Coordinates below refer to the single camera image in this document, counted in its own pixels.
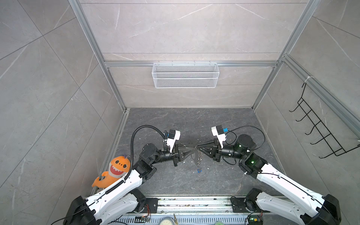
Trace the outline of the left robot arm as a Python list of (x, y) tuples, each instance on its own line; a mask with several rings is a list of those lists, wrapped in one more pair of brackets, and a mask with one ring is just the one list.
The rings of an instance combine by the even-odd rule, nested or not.
[(172, 151), (159, 150), (152, 143), (145, 145), (127, 178), (120, 178), (90, 197), (77, 197), (71, 203), (63, 224), (106, 225), (128, 212), (139, 212), (146, 198), (138, 187), (156, 172), (154, 164), (171, 160), (177, 165), (195, 151), (195, 148), (182, 144), (175, 145)]

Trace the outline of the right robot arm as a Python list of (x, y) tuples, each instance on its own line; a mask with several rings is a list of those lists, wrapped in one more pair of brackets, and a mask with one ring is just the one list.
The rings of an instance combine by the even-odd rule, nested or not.
[(256, 146), (249, 135), (240, 135), (234, 144), (224, 144), (225, 135), (196, 147), (215, 161), (221, 157), (239, 160), (240, 169), (247, 175), (271, 186), (287, 200), (253, 188), (245, 198), (247, 210), (268, 211), (299, 225), (339, 225), (340, 205), (337, 198), (323, 196), (290, 179), (252, 149)]

